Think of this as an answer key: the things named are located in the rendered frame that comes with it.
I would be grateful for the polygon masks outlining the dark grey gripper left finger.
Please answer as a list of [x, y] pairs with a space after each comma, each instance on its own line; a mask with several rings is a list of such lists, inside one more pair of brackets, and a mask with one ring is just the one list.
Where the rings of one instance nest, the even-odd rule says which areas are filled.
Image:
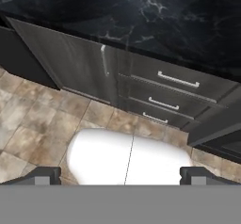
[[60, 167], [36, 167], [25, 176], [0, 183], [0, 185], [60, 185]]

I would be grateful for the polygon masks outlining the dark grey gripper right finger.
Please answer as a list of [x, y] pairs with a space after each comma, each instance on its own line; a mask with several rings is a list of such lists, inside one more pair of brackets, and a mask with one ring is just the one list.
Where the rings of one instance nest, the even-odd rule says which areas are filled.
[[238, 182], [218, 177], [204, 167], [181, 167], [180, 185], [239, 185]]

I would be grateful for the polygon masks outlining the dark cabinet run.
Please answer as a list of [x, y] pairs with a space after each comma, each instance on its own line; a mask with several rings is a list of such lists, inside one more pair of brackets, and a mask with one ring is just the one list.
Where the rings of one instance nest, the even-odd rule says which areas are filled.
[[226, 108], [191, 130], [187, 145], [241, 164], [241, 85], [221, 102]]

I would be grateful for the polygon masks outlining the white rounded object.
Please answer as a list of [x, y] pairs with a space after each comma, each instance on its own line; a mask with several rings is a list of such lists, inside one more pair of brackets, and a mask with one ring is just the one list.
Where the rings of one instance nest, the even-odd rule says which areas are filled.
[[90, 128], [73, 136], [66, 158], [85, 185], [177, 185], [192, 165], [187, 151], [160, 140]]

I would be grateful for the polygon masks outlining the large dark grey drawer front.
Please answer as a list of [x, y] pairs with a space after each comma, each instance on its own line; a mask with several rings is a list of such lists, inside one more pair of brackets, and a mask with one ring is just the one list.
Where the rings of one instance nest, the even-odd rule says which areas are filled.
[[[238, 83], [228, 79], [194, 71], [159, 59], [130, 53], [124, 50], [118, 50], [117, 57], [120, 67], [119, 73], [140, 80], [149, 81], [156, 85], [174, 88], [183, 93], [201, 97], [214, 104], [222, 101], [229, 93], [237, 89], [239, 86]], [[200, 86], [198, 88], [191, 88], [189, 86], [171, 82], [158, 77], [158, 71], [190, 83], [199, 82]]]

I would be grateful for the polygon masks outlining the dark grey cupboard door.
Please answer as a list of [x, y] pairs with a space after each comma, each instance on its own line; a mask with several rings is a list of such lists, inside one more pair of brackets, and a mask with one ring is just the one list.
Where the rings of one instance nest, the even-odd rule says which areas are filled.
[[8, 21], [61, 88], [117, 105], [117, 59], [113, 47], [106, 45], [109, 76], [105, 76], [102, 43], [9, 17]]

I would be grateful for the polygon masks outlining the dark cabinet panel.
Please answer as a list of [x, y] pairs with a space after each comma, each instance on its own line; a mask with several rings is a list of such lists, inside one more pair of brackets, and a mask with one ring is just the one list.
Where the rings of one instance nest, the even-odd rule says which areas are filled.
[[0, 66], [23, 79], [59, 89], [15, 31], [3, 26], [0, 26]]

